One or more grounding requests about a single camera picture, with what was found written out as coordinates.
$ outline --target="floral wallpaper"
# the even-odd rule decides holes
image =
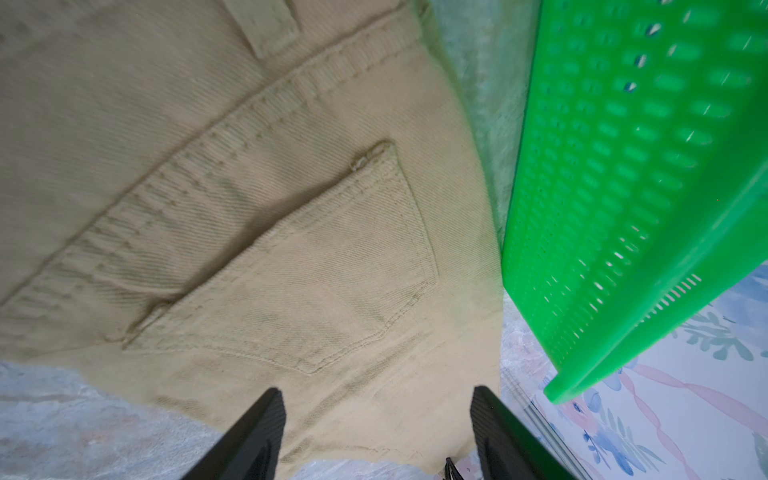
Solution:
[[[768,480],[768,262],[572,402],[534,404],[593,480]]]

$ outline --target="khaki pants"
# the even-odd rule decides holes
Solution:
[[[409,5],[296,0],[256,58],[214,0],[70,3],[0,50],[3,356],[219,429],[276,386],[283,478],[471,451],[498,246]]]

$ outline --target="green leaf pattern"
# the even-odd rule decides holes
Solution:
[[[717,318],[712,312],[705,315],[697,313],[682,325],[682,330],[690,336],[685,341],[688,345],[698,345],[702,352],[709,352],[713,346],[719,346],[712,353],[715,360],[725,360],[728,358],[728,352],[733,349],[747,362],[755,360],[752,351],[739,341],[736,335],[730,331],[726,325]],[[677,338],[677,332],[673,332],[673,338]]]
[[[603,425],[610,427],[613,432],[617,433],[624,448],[630,452],[633,452],[634,455],[640,459],[644,465],[646,465],[646,467],[652,468],[653,470],[659,472],[659,468],[654,463],[654,460],[666,464],[666,462],[662,460],[659,455],[653,453],[649,448],[636,444],[634,442],[634,437],[632,436],[632,429],[630,426],[625,424],[618,415],[614,415],[611,409],[606,409],[605,407],[601,406],[599,413]]]
[[[757,464],[765,478],[768,478],[768,442],[757,433],[753,433],[755,438],[755,453],[757,454]]]

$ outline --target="laundry basket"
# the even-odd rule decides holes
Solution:
[[[542,0],[504,284],[594,385],[768,258],[768,0]]]

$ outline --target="light green fabric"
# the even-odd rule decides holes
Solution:
[[[498,241],[515,176],[538,0],[432,0],[419,6],[432,54],[462,97],[485,172]]]

